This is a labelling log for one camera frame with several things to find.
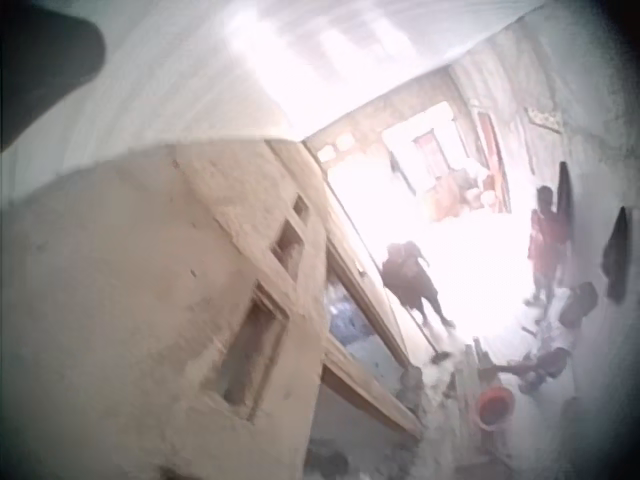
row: bucket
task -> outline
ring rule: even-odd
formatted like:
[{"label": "bucket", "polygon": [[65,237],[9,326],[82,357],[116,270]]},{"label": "bucket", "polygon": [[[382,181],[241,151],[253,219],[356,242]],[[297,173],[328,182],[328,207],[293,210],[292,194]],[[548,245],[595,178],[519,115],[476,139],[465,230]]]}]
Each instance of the bucket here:
[{"label": "bucket", "polygon": [[501,429],[513,414],[515,397],[505,387],[491,387],[480,394],[474,417],[481,429],[493,432]]}]

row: wooden beam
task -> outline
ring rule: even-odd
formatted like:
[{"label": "wooden beam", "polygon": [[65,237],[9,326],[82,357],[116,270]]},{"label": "wooden beam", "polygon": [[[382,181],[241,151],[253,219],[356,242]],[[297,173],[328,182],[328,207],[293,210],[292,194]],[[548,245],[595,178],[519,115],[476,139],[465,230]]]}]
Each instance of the wooden beam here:
[{"label": "wooden beam", "polygon": [[352,273],[347,264],[347,260],[345,260],[345,257],[339,251],[331,237],[327,239],[327,257],[329,265],[335,271],[338,279],[342,282],[355,304],[369,321],[373,331],[376,332],[389,349],[393,358],[395,358],[403,368],[410,366],[411,361],[409,360],[407,352],[402,348],[400,341],[387,325],[387,322],[369,297],[360,280]]},{"label": "wooden beam", "polygon": [[331,334],[327,336],[322,383],[383,425],[416,439],[422,435],[420,421],[358,365]]}]

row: person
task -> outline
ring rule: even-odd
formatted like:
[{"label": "person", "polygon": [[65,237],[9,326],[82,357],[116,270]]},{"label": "person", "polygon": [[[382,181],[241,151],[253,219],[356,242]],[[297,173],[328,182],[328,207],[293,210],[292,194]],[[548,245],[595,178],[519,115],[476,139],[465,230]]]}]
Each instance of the person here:
[{"label": "person", "polygon": [[558,289],[535,334],[536,347],[520,362],[480,369],[480,378],[489,380],[498,373],[516,375],[521,380],[519,389],[525,394],[535,391],[547,378],[557,378],[575,348],[582,320],[597,304],[598,292],[591,282]]},{"label": "person", "polygon": [[531,212],[531,235],[528,258],[533,267],[534,293],[525,300],[528,306],[551,303],[556,271],[562,258],[562,247],[568,240],[566,222],[553,211],[553,190],[542,186],[537,191],[538,208]]},{"label": "person", "polygon": [[440,317],[446,328],[455,328],[455,324],[445,317],[438,300],[438,290],[429,274],[420,264],[422,259],[427,266],[422,251],[415,242],[394,243],[387,247],[388,257],[382,264],[382,283],[393,293],[407,309],[417,310],[422,316],[422,324],[427,325],[427,314],[422,304],[424,298],[433,311]]}]

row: doorway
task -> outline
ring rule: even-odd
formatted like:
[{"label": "doorway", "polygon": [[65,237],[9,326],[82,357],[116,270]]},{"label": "doorway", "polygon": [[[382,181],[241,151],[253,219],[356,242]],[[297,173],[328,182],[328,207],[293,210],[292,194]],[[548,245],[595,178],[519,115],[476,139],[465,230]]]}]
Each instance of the doorway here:
[{"label": "doorway", "polygon": [[485,153],[491,172],[494,190],[497,196],[497,210],[499,213],[511,213],[511,203],[509,201],[509,185],[502,159],[502,152],[493,126],[491,116],[486,112],[478,112],[478,122],[484,140]]}]

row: wooden door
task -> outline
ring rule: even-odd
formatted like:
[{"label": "wooden door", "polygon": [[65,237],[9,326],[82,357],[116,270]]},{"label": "wooden door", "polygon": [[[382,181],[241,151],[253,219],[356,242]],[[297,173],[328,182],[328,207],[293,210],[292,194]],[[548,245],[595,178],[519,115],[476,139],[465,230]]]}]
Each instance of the wooden door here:
[{"label": "wooden door", "polygon": [[489,163],[489,171],[493,175],[495,181],[495,192],[498,197],[498,211],[510,212],[511,205],[509,202],[509,185],[507,184],[507,176],[502,160],[502,152],[493,126],[493,120],[489,114],[485,112],[478,113],[478,122],[480,130],[484,138],[485,153],[487,162]]}]

